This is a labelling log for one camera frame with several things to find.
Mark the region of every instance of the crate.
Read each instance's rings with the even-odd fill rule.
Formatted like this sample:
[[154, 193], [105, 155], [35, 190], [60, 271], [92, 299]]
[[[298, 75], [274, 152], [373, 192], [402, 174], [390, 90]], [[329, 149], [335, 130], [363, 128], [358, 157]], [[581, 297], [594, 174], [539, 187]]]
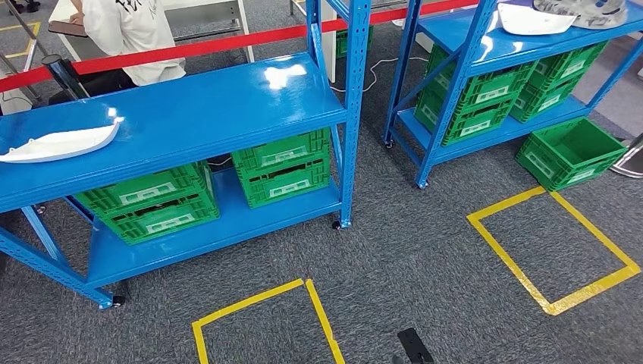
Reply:
[[[442, 108], [443, 101], [434, 93], [425, 90], [416, 106], [415, 116], [428, 131], [434, 132], [438, 122], [438, 114]], [[509, 114], [513, 104], [512, 99], [505, 98], [504, 101], [485, 108], [471, 112], [456, 110], [453, 113], [447, 132], [442, 139], [442, 145], [448, 146], [460, 140], [475, 137], [481, 133], [499, 127]]]
[[210, 196], [214, 196], [212, 190], [194, 193], [102, 221], [125, 243], [134, 245], [219, 218]]
[[536, 115], [542, 114], [564, 102], [580, 81], [580, 77], [567, 80], [554, 89], [538, 89], [526, 85], [513, 104], [509, 114], [521, 123], [529, 121]]
[[316, 153], [328, 154], [330, 134], [325, 128], [233, 152], [234, 167], [247, 179], [297, 165]]
[[190, 163], [78, 193], [74, 197], [94, 215], [110, 218], [206, 191], [211, 183], [210, 174], [207, 162]]
[[516, 159], [549, 191], [599, 176], [627, 148], [587, 118], [532, 133]]
[[[427, 74], [438, 67], [447, 57], [447, 52], [435, 45], [427, 64]], [[516, 98], [532, 75], [535, 65], [536, 62], [529, 62], [488, 74], [470, 77], [460, 94], [458, 106], [465, 110], [465, 112], [472, 112], [476, 109], [496, 104], [504, 99]], [[441, 99], [446, 99], [449, 84], [455, 70], [456, 62], [452, 61], [447, 64], [442, 72], [440, 72], [425, 89], [435, 92]]]
[[[344, 58], [348, 54], [348, 30], [338, 30], [336, 33], [336, 58]], [[373, 26], [369, 27], [369, 44], [366, 45], [366, 51], [371, 48], [373, 42]]]
[[280, 171], [239, 181], [251, 209], [328, 185], [331, 176], [328, 153], [318, 153], [307, 161]]
[[605, 46], [607, 42], [601, 42], [543, 58], [536, 64], [527, 84], [539, 89], [550, 89], [572, 78], [578, 77], [580, 80]]

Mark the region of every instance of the blue metal shelf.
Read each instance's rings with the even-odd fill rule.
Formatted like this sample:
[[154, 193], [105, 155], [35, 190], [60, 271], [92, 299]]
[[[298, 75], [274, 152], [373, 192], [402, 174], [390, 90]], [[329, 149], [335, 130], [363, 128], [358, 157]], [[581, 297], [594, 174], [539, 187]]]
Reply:
[[234, 169], [214, 174], [218, 220], [129, 246], [102, 222], [94, 223], [87, 284], [101, 287], [146, 271], [316, 218], [341, 208], [330, 186], [251, 209]]
[[[0, 212], [21, 208], [47, 253], [2, 227], [0, 251], [106, 309], [114, 297], [100, 288], [104, 284], [331, 212], [339, 212], [338, 226], [348, 228], [371, 1], [329, 0], [348, 22], [346, 107], [328, 85], [320, 1], [306, 2], [305, 53], [1, 117], [0, 152], [48, 133], [105, 126], [114, 113], [124, 121], [114, 141], [98, 151], [56, 162], [0, 164]], [[234, 171], [217, 173], [220, 219], [135, 246], [96, 222], [87, 276], [69, 266], [30, 206], [62, 197], [92, 221], [69, 195], [324, 127], [331, 129], [337, 186], [331, 182], [250, 209]]]
[[[418, 19], [421, 2], [421, 0], [409, 0], [406, 26], [400, 44], [399, 60], [395, 70], [384, 135], [382, 136], [387, 146], [396, 140], [413, 162], [418, 165], [416, 184], [420, 188], [427, 186], [431, 168], [438, 163], [506, 142], [533, 130], [570, 118], [589, 115], [590, 111], [605, 97], [618, 79], [632, 66], [634, 60], [643, 53], [643, 40], [641, 40], [632, 48], [587, 105], [570, 96], [561, 105], [538, 115], [526, 124], [521, 124], [514, 118], [508, 117], [497, 129], [452, 143], [449, 146], [442, 146], [441, 141], [447, 126], [456, 109], [460, 94], [470, 77], [643, 30], [643, 7], [627, 1], [629, 11], [627, 21], [620, 27], [608, 30], [571, 27], [561, 34], [517, 36], [507, 33], [502, 28], [495, 0], [481, 0], [475, 8]], [[509, 3], [532, 6], [532, 0], [511, 0]], [[402, 89], [409, 54], [418, 32], [423, 32], [432, 38], [449, 53], [449, 56], [413, 87], [407, 95], [403, 96]], [[452, 61], [456, 62], [456, 68], [451, 77], [447, 97], [439, 112], [434, 132], [429, 133], [416, 120], [413, 115], [414, 109], [408, 108], [408, 104]], [[422, 146], [423, 155], [416, 154], [414, 148], [406, 142], [405, 135], [396, 129], [396, 123], [402, 124]]]
[[[427, 149], [429, 142], [431, 142], [431, 133], [424, 125], [420, 124], [418, 119], [413, 115], [415, 110], [416, 108], [409, 108], [407, 110], [400, 111], [398, 116], [402, 124], [413, 135], [413, 137], [415, 137], [419, 145], [422, 146], [422, 148]], [[506, 142], [507, 140], [529, 134], [534, 130], [542, 129], [543, 127], [548, 127], [561, 121], [575, 118], [576, 116], [583, 115], [584, 113], [585, 104], [575, 97], [569, 97], [565, 102], [543, 112], [525, 124], [508, 116], [503, 121], [502, 126], [495, 130], [488, 131], [487, 133], [483, 133], [448, 146], [439, 145], [436, 148], [434, 163], [438, 164], [446, 162], [462, 155], [487, 148], [488, 146], [495, 146], [496, 144]]]
[[125, 121], [105, 148], [53, 163], [0, 163], [0, 175], [11, 176], [0, 179], [0, 212], [347, 119], [317, 64], [299, 53], [8, 115], [0, 123], [0, 150], [47, 133], [109, 125], [109, 108]]
[[[507, 4], [532, 6], [532, 0], [512, 0]], [[455, 11], [418, 21], [418, 31], [433, 39], [447, 52], [455, 52], [465, 42], [475, 9]], [[643, 29], [643, 6], [629, 3], [627, 21], [620, 27], [607, 30], [589, 30], [571, 27], [565, 33], [548, 36], [517, 36], [506, 32], [498, 12], [491, 15], [481, 45], [474, 55], [467, 76], [486, 74], [517, 64], [535, 61]]]

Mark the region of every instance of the black pants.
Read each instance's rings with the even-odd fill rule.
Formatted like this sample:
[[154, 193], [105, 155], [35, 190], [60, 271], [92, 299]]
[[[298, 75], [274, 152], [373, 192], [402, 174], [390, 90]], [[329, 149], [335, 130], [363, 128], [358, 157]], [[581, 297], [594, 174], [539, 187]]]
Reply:
[[[80, 76], [80, 83], [85, 86], [90, 96], [104, 95], [121, 89], [136, 87], [132, 79], [121, 69], [98, 72], [96, 74], [84, 74]], [[50, 105], [61, 104], [67, 101], [71, 101], [71, 98], [65, 91], [61, 91], [49, 98]]]

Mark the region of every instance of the black object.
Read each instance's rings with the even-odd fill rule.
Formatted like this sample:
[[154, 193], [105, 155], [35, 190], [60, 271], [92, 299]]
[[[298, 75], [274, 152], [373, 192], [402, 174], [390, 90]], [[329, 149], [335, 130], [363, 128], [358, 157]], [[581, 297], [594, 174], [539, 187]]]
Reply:
[[412, 364], [435, 363], [414, 328], [407, 328], [404, 331], [400, 331], [397, 333], [397, 338], [400, 339], [402, 347], [404, 347], [404, 351], [406, 351], [406, 355]]
[[49, 23], [49, 32], [64, 34], [65, 36], [79, 36], [81, 38], [88, 38], [85, 33], [85, 27], [80, 24], [72, 24], [66, 21], [53, 20]]
[[[16, 11], [19, 14], [24, 13], [24, 5], [16, 3], [15, 0], [11, 0], [12, 5], [16, 8]], [[34, 0], [26, 0], [27, 3], [27, 13], [35, 13], [40, 9], [40, 2], [35, 2]]]
[[127, 299], [125, 298], [125, 296], [113, 296], [111, 298], [111, 307], [113, 308], [121, 307], [125, 304], [126, 300]]

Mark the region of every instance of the caster wheel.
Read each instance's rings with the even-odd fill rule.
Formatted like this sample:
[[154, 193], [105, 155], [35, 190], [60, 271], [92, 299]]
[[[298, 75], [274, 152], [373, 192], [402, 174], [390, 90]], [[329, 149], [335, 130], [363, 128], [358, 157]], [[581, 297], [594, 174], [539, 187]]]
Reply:
[[125, 296], [114, 296], [111, 299], [111, 307], [117, 308], [125, 304]]

